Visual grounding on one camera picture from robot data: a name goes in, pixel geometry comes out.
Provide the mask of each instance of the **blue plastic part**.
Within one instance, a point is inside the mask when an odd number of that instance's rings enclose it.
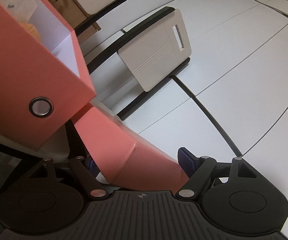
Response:
[[[193,176],[198,167],[196,167],[195,159],[197,159],[186,148],[182,147],[178,150],[177,159],[183,171],[190,178]]]
[[[95,178],[100,173],[99,168],[97,167],[91,156],[85,159],[85,167]]]

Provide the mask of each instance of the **black metal frame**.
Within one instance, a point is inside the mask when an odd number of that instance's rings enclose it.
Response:
[[[105,8],[103,8],[99,12],[97,12],[96,14],[88,17],[86,20],[84,20],[75,28],[76,36],[81,35],[87,28],[89,28],[97,20],[102,18],[105,14],[109,13],[111,10],[115,9],[117,6],[121,5],[125,1],[127,0],[116,0],[112,2],[111,4],[107,5]]]

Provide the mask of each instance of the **open box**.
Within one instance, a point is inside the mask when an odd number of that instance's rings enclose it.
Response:
[[[42,43],[0,4],[0,134],[37,150],[95,90],[73,28],[47,0],[35,1],[29,23]],[[47,115],[34,114],[39,98]]]

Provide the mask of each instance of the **metal ring hole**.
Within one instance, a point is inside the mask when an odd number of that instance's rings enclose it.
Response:
[[[34,98],[29,104],[29,111],[36,117],[47,117],[53,111],[53,105],[48,98]]]

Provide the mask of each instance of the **metal rivet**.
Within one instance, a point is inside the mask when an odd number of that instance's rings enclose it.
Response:
[[[194,194],[195,194],[195,192],[190,190],[190,189],[182,189],[179,191],[179,195],[181,197],[193,197]]]
[[[28,109],[35,117],[45,118],[51,115],[54,107],[48,98],[37,97],[29,103]]]
[[[90,192],[93,197],[104,197],[106,195],[106,191],[103,189],[94,189]]]

